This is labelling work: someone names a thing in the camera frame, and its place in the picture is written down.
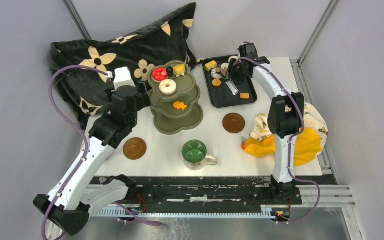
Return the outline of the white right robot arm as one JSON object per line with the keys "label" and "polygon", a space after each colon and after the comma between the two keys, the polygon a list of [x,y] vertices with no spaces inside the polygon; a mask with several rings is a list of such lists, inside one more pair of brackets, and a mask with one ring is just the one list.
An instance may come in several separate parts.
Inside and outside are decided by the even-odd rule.
{"label": "white right robot arm", "polygon": [[259,57],[254,43],[242,43],[238,52],[228,69],[230,79],[252,78],[271,99],[267,125],[274,136],[275,154],[268,196],[273,203],[282,204],[296,189],[294,157],[298,135],[305,129],[304,96],[281,81],[269,61]]}

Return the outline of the chocolate striped white donut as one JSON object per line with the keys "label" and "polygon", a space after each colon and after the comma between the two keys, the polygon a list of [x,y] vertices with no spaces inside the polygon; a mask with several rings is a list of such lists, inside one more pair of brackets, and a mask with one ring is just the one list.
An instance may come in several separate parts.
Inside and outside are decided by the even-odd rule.
{"label": "chocolate striped white donut", "polygon": [[210,75],[213,79],[219,79],[220,80],[223,78],[222,71],[219,67],[213,68],[210,71]]}

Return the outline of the orange fish biscuit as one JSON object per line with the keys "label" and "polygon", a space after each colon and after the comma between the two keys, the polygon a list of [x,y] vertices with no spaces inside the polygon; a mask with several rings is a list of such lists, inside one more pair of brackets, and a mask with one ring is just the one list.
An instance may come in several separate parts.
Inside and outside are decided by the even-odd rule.
{"label": "orange fish biscuit", "polygon": [[186,108],[188,108],[188,106],[183,102],[183,101],[175,101],[173,104],[172,104],[173,108],[176,109],[176,110],[186,110]]}

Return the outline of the red flower donut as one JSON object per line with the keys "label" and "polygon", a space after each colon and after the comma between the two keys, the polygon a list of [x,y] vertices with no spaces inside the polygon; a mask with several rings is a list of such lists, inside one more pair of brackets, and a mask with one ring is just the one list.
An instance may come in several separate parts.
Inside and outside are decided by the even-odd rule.
{"label": "red flower donut", "polygon": [[151,73],[152,80],[160,83],[168,78],[168,72],[164,67],[156,67]]}

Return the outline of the white glazed donut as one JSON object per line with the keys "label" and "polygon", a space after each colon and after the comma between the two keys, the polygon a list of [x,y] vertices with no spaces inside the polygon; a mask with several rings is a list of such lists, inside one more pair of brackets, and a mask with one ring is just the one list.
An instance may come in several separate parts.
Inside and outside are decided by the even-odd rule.
{"label": "white glazed donut", "polygon": [[229,57],[229,59],[228,59],[228,63],[230,63],[230,62],[236,62],[237,59],[238,59],[238,56],[237,56],[237,55],[233,55],[233,56]]}

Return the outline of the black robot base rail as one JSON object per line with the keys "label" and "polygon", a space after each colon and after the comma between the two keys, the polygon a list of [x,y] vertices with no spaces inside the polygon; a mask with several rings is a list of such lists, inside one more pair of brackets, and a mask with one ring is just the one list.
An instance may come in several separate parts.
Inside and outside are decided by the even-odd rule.
{"label": "black robot base rail", "polygon": [[268,176],[132,176],[119,203],[140,205],[147,214],[258,213],[263,206],[289,208],[303,203],[300,190],[275,194]]}

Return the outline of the white ring donut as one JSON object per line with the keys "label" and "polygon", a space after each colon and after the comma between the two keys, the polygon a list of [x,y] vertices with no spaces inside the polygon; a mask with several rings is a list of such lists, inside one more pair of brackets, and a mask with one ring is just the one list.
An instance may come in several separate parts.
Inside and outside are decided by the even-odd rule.
{"label": "white ring donut", "polygon": [[173,95],[177,91],[177,83],[172,79],[165,79],[159,83],[159,91],[165,95]]}

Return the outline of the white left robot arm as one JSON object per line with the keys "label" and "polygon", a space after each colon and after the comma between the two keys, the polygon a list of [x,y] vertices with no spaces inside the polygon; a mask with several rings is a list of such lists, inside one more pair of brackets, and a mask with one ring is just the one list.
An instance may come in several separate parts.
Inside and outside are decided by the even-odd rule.
{"label": "white left robot arm", "polygon": [[103,187],[86,192],[101,165],[137,125],[148,92],[145,85],[136,86],[133,80],[115,80],[110,95],[110,111],[94,122],[67,173],[48,194],[38,194],[33,201],[44,221],[58,226],[63,235],[78,234],[96,212],[120,200],[132,203],[138,195],[134,181],[123,174],[111,176]]}

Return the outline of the metal serving tongs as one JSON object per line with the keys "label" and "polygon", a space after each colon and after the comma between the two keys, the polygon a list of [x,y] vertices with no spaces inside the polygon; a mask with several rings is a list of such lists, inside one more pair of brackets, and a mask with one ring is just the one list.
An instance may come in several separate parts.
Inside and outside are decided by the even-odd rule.
{"label": "metal serving tongs", "polygon": [[221,84],[225,83],[227,85],[227,87],[230,89],[231,93],[234,95],[234,96],[237,96],[238,93],[239,93],[239,90],[237,89],[237,87],[234,85],[234,83],[231,81],[229,75],[228,75],[228,72],[226,73],[226,75],[223,75],[223,78],[220,79],[221,80]]}

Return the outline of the green three-tier serving stand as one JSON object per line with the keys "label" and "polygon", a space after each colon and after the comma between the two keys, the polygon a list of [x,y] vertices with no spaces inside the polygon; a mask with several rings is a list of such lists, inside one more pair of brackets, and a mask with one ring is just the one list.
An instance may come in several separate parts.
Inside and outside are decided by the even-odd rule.
{"label": "green three-tier serving stand", "polygon": [[[184,76],[176,77],[174,75],[173,67],[176,65],[185,65]],[[152,71],[158,67],[166,68],[167,79],[176,82],[177,90],[174,94],[163,95],[159,90],[160,82],[153,81]],[[190,67],[185,62],[174,60],[152,68],[148,73],[148,83],[151,86],[150,111],[153,115],[154,126],[160,133],[175,135],[181,131],[192,130],[201,124],[204,118],[203,109],[199,105],[201,90]],[[173,103],[176,101],[184,102],[188,108],[184,111],[173,108]]]}

